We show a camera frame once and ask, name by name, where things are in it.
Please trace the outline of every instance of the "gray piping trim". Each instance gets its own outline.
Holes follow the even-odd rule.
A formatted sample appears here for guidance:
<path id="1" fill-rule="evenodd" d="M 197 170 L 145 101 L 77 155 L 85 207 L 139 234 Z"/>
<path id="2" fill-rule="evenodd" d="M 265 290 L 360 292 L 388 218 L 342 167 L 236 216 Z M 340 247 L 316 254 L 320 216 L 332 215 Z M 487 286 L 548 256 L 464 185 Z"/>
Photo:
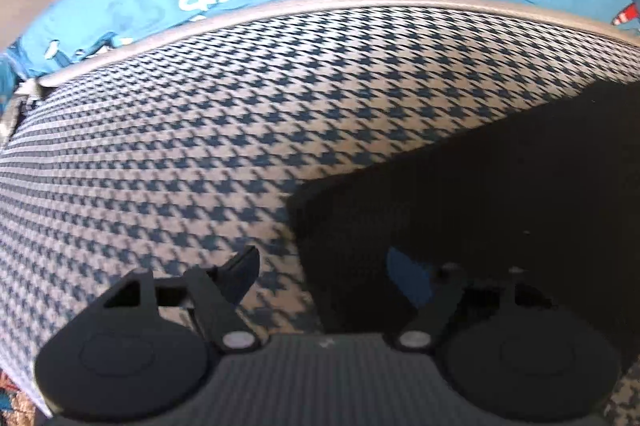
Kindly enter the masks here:
<path id="1" fill-rule="evenodd" d="M 105 54 L 100 54 L 89 60 L 84 60 L 66 67 L 63 70 L 49 74 L 48 76 L 43 76 L 38 82 L 43 86 L 60 86 L 74 77 L 87 74 L 100 67 L 117 63 L 189 36 L 199 35 L 224 27 L 291 14 L 375 6 L 437 7 L 497 14 L 511 18 L 564 26 L 640 47 L 640 38 L 624 34 L 619 29 L 615 29 L 605 23 L 565 12 L 509 2 L 496 2 L 494 0 L 277 0 L 251 8 L 220 14 L 213 18 L 187 22 L 184 25 L 180 25 L 180 27 L 168 29 L 140 40 L 139 42 L 111 50 Z"/>

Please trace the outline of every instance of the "metal rivet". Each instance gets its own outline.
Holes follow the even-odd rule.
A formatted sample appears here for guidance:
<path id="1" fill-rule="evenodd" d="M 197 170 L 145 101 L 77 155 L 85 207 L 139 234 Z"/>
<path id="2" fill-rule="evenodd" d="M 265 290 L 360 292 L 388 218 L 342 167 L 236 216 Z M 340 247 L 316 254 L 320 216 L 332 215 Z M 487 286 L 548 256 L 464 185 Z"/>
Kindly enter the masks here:
<path id="1" fill-rule="evenodd" d="M 405 348 L 426 348 L 431 344 L 431 336 L 421 330 L 408 330 L 398 341 Z"/>
<path id="2" fill-rule="evenodd" d="M 227 348 L 242 350 L 243 348 L 249 348 L 255 343 L 255 336 L 251 332 L 236 330 L 235 332 L 225 334 L 222 342 L 225 343 Z"/>

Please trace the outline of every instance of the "red shape print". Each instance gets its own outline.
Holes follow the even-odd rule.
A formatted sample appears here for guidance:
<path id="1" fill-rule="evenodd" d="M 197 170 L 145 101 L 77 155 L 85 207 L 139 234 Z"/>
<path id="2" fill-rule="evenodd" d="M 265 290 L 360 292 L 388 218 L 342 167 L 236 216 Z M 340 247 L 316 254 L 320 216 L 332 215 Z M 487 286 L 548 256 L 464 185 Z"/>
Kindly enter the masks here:
<path id="1" fill-rule="evenodd" d="M 18 393 L 20 388 L 14 385 L 9 376 L 4 372 L 0 372 L 0 389 L 7 390 L 8 392 Z"/>
<path id="2" fill-rule="evenodd" d="M 621 23 L 626 23 L 635 18 L 638 18 L 638 8 L 635 3 L 631 5 L 627 5 L 622 11 L 618 13 L 618 15 L 613 19 L 611 24 L 620 25 Z"/>

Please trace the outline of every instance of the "houndstooth fabric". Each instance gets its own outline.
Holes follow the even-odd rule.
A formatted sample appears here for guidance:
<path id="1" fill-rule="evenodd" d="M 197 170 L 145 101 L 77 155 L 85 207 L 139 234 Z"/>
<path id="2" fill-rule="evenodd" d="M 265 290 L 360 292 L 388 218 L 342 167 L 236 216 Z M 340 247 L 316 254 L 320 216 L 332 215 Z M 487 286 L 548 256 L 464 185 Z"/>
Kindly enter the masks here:
<path id="1" fill-rule="evenodd" d="M 0 153 L 0 362 L 34 393 L 38 349 L 124 273 L 177 275 L 247 243 L 264 265 L 244 317 L 318 330 L 286 225 L 298 183 L 633 81 L 639 62 L 548 24 L 375 7 L 249 22 L 71 80 Z"/>

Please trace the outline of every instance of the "cartoon print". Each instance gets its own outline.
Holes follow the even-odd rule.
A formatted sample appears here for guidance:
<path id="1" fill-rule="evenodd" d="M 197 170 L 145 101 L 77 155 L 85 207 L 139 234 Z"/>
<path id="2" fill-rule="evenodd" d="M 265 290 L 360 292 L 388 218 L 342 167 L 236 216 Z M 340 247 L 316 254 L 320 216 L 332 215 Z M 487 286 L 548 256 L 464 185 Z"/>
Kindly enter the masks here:
<path id="1" fill-rule="evenodd" d="M 44 59 L 54 60 L 60 68 L 68 67 L 71 60 L 60 50 L 60 40 L 52 40 L 44 52 Z"/>
<path id="2" fill-rule="evenodd" d="M 612 25 L 620 25 L 635 18 L 638 18 L 638 10 L 640 9 L 640 0 L 631 0 L 622 11 L 620 11 L 611 22 Z"/>
<path id="3" fill-rule="evenodd" d="M 86 51 L 83 59 L 93 58 L 94 56 L 99 56 L 100 54 L 109 52 L 116 47 L 120 47 L 121 45 L 126 45 L 126 43 L 123 43 L 122 41 L 120 41 L 120 44 L 118 45 L 116 43 L 117 40 L 118 36 L 115 32 L 107 32 L 107 34 L 103 35 L 95 45 Z"/>

